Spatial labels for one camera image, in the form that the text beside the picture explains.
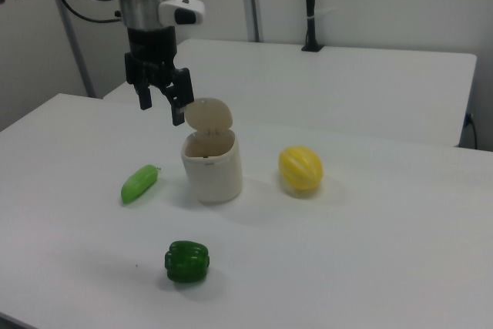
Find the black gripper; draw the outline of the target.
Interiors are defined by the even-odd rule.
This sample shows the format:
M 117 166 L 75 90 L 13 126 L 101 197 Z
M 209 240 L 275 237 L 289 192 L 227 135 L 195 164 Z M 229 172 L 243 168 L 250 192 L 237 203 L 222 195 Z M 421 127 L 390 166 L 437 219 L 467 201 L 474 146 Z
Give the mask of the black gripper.
M 149 86 L 155 86 L 171 106 L 172 123 L 185 122 L 185 109 L 194 102 L 191 76 L 187 68 L 176 69 L 175 28 L 143 31 L 127 28 L 129 51 L 125 54 L 126 81 L 139 97 L 141 110 L 152 107 Z

